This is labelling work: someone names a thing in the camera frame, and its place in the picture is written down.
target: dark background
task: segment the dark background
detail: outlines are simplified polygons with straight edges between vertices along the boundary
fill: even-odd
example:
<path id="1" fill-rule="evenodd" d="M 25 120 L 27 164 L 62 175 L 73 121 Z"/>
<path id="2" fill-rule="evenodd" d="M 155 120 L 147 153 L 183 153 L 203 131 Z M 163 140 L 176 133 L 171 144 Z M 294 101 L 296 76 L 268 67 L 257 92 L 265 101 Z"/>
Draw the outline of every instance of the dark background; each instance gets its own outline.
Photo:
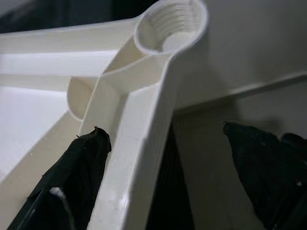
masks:
<path id="1" fill-rule="evenodd" d="M 34 0 L 0 17 L 0 33 L 128 19 L 157 0 Z"/>

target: circular hole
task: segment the circular hole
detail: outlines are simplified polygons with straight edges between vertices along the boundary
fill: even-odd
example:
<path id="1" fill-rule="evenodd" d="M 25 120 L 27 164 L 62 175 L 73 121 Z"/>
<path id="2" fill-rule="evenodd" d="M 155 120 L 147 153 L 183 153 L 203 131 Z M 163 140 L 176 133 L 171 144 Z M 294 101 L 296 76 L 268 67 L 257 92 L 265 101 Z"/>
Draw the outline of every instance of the circular hole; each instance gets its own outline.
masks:
<path id="1" fill-rule="evenodd" d="M 135 43 L 145 53 L 179 50 L 197 38 L 205 13 L 199 0 L 160 1 L 141 17 Z"/>

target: plastic furniture underside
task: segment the plastic furniture underside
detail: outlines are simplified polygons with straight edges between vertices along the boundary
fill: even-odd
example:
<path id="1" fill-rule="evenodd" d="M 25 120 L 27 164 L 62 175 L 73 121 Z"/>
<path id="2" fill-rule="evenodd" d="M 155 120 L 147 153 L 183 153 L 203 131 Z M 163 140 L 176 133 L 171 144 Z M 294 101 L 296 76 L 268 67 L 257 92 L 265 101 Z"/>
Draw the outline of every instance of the plastic furniture underside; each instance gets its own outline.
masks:
<path id="1" fill-rule="evenodd" d="M 0 36 L 0 229 L 76 135 L 112 152 L 88 229 L 144 229 L 182 79 L 205 54 L 200 0 L 118 22 Z"/>

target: beige wall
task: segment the beige wall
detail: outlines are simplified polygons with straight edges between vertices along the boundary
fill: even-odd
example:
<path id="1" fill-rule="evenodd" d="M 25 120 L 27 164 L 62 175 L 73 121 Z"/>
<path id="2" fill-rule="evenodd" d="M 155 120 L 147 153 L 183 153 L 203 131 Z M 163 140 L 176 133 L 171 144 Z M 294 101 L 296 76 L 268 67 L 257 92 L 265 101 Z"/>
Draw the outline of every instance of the beige wall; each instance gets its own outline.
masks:
<path id="1" fill-rule="evenodd" d="M 205 0 L 208 60 L 185 79 L 177 108 L 307 70 L 306 0 Z"/>

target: white surface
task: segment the white surface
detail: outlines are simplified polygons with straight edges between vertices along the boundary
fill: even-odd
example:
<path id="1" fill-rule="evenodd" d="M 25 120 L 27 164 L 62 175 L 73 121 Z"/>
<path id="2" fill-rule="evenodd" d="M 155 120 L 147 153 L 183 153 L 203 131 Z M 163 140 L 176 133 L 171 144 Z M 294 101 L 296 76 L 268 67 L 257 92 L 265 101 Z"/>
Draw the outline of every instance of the white surface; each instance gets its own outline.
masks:
<path id="1" fill-rule="evenodd" d="M 99 77 L 116 52 L 3 54 L 0 74 Z"/>
<path id="2" fill-rule="evenodd" d="M 164 0 L 145 14 L 159 8 L 159 4 L 176 9 L 175 1 Z M 204 44 L 208 12 L 198 0 L 188 5 L 198 6 L 197 12 L 201 13 L 185 18 L 195 21 L 197 27 L 192 30 L 196 35 L 189 43 L 181 43 L 177 52 L 168 54 L 153 55 L 138 49 L 133 32 L 139 18 L 0 35 L 0 61 L 4 60 L 0 82 L 30 89 L 42 87 L 47 92 L 64 91 L 70 109 L 54 121 L 31 151 L 24 153 L 0 185 L 0 206 L 6 210 L 0 216 L 1 227 L 9 225 L 42 173 L 73 137 L 98 126 L 110 134 L 112 152 L 89 228 L 145 228 L 179 83 L 195 69 L 193 60 L 204 55 L 199 48 Z M 110 51 L 114 55 L 107 55 L 106 60 L 113 58 L 110 64 L 104 63 L 100 55 L 93 55 Z M 44 84 L 38 76 L 51 84 Z"/>
<path id="3" fill-rule="evenodd" d="M 167 37 L 162 44 L 162 52 L 169 52 L 178 49 L 180 46 L 184 46 L 189 43 L 195 36 L 191 32 L 177 32 Z"/>
<path id="4" fill-rule="evenodd" d="M 185 78 L 177 109 L 307 71 L 305 0 L 205 2 L 211 15 L 208 59 Z M 0 35 L 0 53 L 116 50 L 137 21 Z"/>
<path id="5" fill-rule="evenodd" d="M 264 230 L 237 175 L 223 122 L 307 138 L 306 92 L 302 80 L 175 118 L 196 230 Z"/>
<path id="6" fill-rule="evenodd" d="M 67 110 L 65 93 L 0 86 L 0 183 Z"/>

